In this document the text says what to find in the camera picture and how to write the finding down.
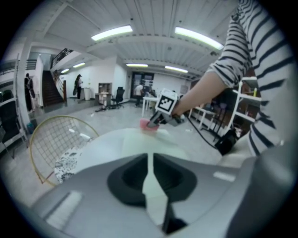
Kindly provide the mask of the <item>small grey desk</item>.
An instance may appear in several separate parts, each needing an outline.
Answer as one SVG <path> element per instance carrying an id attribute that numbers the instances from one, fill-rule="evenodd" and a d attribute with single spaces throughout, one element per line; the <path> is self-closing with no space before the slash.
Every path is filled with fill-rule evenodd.
<path id="1" fill-rule="evenodd" d="M 95 100 L 100 106 L 110 106 L 112 101 L 112 94 L 110 93 L 96 93 Z"/>

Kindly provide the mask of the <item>wooden shelf unit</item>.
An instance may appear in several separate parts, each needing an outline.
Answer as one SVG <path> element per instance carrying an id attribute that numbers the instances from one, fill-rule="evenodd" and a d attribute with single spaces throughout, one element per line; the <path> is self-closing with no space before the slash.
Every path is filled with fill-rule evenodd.
<path id="1" fill-rule="evenodd" d="M 98 93 L 101 94 L 112 94 L 112 83 L 99 83 Z"/>

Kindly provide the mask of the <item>black office chair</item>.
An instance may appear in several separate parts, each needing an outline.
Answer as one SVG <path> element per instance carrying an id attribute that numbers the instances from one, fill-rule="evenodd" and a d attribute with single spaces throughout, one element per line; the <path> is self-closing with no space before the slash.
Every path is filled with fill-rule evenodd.
<path id="1" fill-rule="evenodd" d="M 123 95 L 124 95 L 125 90 L 123 87 L 118 87 L 116 90 L 116 96 L 112 97 L 111 101 L 111 108 L 112 109 L 119 109 L 120 107 L 123 107 L 121 103 L 123 102 Z"/>

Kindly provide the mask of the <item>white work desk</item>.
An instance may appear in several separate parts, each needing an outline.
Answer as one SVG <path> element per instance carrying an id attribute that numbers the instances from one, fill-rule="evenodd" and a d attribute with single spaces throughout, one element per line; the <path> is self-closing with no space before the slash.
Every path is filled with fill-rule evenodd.
<path id="1" fill-rule="evenodd" d="M 145 111 L 149 108 L 150 102 L 157 102 L 157 97 L 143 97 L 142 98 L 142 117 L 144 117 Z"/>

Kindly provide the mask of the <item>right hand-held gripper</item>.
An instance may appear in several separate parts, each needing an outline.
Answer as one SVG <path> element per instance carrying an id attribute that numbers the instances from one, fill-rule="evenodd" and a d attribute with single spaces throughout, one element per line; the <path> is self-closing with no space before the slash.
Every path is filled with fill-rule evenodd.
<path id="1" fill-rule="evenodd" d="M 157 128 L 159 125 L 170 124 L 179 126 L 185 122 L 184 115 L 174 115 L 173 111 L 179 102 L 176 91 L 162 89 L 158 102 L 156 103 L 156 113 L 149 120 L 148 128 Z"/>

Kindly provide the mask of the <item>white metal storage rack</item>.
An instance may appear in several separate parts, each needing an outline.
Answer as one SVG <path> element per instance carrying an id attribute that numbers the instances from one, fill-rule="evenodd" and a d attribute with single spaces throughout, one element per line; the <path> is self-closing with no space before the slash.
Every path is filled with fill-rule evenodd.
<path id="1" fill-rule="evenodd" d="M 15 60 L 9 61 L 9 63 L 11 62 L 14 63 L 12 71 L 13 77 L 6 80 L 4 83 L 11 82 L 13 88 L 7 93 L 0 92 L 0 98 L 2 98 L 0 101 L 0 153 L 5 150 L 7 154 L 14 159 L 15 149 L 10 151 L 8 147 L 19 139 L 27 145 L 27 136 L 17 95 L 19 56 L 16 56 Z"/>

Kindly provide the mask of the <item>dark glass door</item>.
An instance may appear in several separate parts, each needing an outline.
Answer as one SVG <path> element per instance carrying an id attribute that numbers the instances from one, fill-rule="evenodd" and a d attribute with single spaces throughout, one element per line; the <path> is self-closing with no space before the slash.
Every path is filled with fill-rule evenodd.
<path id="1" fill-rule="evenodd" d="M 131 75 L 131 93 L 132 99 L 135 99 L 135 88 L 142 84 L 143 85 L 143 96 L 153 86 L 154 74 L 148 72 L 132 72 Z"/>

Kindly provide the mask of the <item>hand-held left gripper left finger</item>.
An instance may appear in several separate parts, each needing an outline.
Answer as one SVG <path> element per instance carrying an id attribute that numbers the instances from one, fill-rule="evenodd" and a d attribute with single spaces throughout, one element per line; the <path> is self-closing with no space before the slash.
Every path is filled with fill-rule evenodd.
<path id="1" fill-rule="evenodd" d="M 147 174 L 148 155 L 137 155 L 109 174 L 108 188 L 121 203 L 135 207 L 146 207 L 146 197 L 142 188 Z"/>

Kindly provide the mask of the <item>black waist pouch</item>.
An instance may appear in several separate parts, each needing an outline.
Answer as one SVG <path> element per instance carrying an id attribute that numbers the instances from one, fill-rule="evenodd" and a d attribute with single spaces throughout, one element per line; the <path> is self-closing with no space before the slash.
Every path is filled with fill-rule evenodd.
<path id="1" fill-rule="evenodd" d="M 227 154 L 237 142 L 237 135 L 234 129 L 229 130 L 215 144 L 215 148 L 224 156 Z"/>

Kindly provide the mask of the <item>small teal bin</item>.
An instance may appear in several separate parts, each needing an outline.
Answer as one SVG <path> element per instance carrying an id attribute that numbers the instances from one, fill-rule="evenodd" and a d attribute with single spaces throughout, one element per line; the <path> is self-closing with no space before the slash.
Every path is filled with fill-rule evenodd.
<path id="1" fill-rule="evenodd" d="M 33 134 L 36 127 L 37 127 L 36 121 L 31 121 L 31 122 L 27 123 L 27 125 L 26 125 L 27 131 L 29 134 Z"/>

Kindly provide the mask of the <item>white frame shelf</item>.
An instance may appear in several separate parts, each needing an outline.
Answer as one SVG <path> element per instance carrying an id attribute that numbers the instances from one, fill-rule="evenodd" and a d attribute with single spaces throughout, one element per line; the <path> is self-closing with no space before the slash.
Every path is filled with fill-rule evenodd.
<path id="1" fill-rule="evenodd" d="M 256 77 L 244 77 L 233 89 L 226 89 L 210 103 L 190 110 L 189 118 L 199 123 L 198 129 L 205 130 L 220 139 L 229 130 L 240 138 L 255 121 L 260 109 L 261 97 Z"/>

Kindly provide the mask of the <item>person's right forearm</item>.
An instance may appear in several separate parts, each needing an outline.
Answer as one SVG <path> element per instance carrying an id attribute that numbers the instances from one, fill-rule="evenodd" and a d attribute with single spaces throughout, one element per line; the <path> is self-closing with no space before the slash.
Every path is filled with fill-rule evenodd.
<path id="1" fill-rule="evenodd" d="M 228 86 L 215 72 L 207 72 L 195 86 L 187 92 L 175 106 L 172 115 L 182 115 L 188 110 L 210 102 Z"/>

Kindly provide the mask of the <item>pink small object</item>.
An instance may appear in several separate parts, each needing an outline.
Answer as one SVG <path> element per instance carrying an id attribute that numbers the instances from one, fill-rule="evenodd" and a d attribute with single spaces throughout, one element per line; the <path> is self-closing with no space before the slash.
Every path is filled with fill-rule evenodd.
<path id="1" fill-rule="evenodd" d="M 150 122 L 149 119 L 141 118 L 139 123 L 140 128 L 145 131 L 157 131 L 159 126 L 149 127 L 148 126 L 149 122 Z"/>

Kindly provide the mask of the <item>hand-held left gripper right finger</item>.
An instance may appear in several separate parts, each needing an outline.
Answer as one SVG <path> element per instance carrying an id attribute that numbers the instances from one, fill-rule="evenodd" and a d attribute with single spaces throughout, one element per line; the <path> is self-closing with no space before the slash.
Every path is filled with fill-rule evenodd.
<path id="1" fill-rule="evenodd" d="M 186 167 L 188 161 L 166 154 L 153 154 L 153 172 L 169 201 L 184 201 L 194 191 L 197 177 Z"/>

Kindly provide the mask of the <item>dark staircase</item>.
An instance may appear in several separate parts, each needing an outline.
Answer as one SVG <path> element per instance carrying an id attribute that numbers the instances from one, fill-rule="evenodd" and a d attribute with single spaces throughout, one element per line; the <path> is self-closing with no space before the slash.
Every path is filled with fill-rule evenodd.
<path id="1" fill-rule="evenodd" d="M 66 102 L 66 82 L 60 79 L 57 70 L 43 71 L 42 100 L 44 107 Z"/>

